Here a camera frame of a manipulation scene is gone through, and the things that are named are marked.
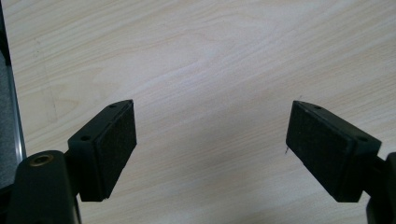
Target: wooden table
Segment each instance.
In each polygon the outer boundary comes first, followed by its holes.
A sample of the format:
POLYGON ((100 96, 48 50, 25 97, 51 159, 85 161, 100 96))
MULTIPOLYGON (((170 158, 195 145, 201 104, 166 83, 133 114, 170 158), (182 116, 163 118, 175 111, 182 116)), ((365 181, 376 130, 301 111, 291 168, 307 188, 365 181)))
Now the wooden table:
POLYGON ((289 151, 291 103, 396 151, 396 2, 3 1, 28 155, 134 99, 138 146, 83 223, 365 223, 289 151))

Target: light wood surface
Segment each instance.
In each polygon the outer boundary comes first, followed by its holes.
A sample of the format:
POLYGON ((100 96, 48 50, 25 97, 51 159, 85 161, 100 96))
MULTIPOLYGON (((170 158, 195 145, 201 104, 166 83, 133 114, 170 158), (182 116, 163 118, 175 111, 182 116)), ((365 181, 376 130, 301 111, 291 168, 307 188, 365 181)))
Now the light wood surface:
POLYGON ((3 1, 28 155, 134 99, 138 146, 83 223, 365 223, 289 151, 291 103, 396 151, 396 2, 3 1))

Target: screw hole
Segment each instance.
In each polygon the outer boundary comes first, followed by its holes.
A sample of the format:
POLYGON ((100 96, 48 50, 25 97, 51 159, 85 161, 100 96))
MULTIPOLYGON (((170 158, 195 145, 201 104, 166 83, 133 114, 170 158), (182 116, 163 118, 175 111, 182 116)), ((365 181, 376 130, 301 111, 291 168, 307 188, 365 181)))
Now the screw hole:
POLYGON ((80 138, 82 141, 88 141, 91 139, 91 137, 89 135, 84 135, 80 138))
POLYGON ((361 140, 362 142, 368 142, 369 141, 367 138, 361 137, 361 136, 358 136, 358 139, 361 140))
POLYGON ((45 165, 53 160, 52 155, 42 155, 34 158, 32 161, 30 161, 31 166, 42 166, 45 165))

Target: wood grain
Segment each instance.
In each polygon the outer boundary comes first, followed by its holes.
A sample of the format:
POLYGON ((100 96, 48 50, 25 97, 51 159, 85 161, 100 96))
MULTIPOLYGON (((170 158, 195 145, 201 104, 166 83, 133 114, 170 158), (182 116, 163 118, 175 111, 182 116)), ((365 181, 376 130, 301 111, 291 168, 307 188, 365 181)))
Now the wood grain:
POLYGON ((365 223, 285 154, 293 100, 396 151, 394 1, 3 1, 27 152, 134 99, 138 146, 84 223, 365 223))

